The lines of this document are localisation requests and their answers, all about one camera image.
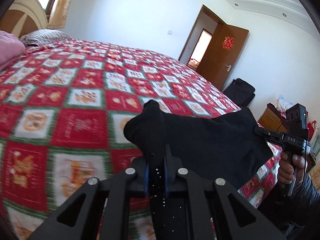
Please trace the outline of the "right hand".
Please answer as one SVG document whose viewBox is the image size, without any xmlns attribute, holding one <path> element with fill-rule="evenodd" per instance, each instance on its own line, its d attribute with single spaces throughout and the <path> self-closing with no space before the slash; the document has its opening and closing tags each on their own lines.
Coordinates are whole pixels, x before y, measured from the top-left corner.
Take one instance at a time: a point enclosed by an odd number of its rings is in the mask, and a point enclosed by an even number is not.
<svg viewBox="0 0 320 240">
<path fill-rule="evenodd" d="M 298 187 L 303 182 L 307 166 L 308 163 L 303 156 L 290 155 L 282 151 L 277 175 L 278 182 L 289 185 L 295 179 L 295 187 Z"/>
</svg>

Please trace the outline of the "right forearm dark sleeve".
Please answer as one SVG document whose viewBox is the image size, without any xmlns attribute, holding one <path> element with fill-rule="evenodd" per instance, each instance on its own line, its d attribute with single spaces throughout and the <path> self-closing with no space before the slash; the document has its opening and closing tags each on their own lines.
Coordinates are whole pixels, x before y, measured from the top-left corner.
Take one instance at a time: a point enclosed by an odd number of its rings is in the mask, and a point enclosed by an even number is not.
<svg viewBox="0 0 320 240">
<path fill-rule="evenodd" d="M 290 197 L 277 183 L 258 210 L 286 239 L 319 239 L 319 193 L 308 175 Z"/>
</svg>

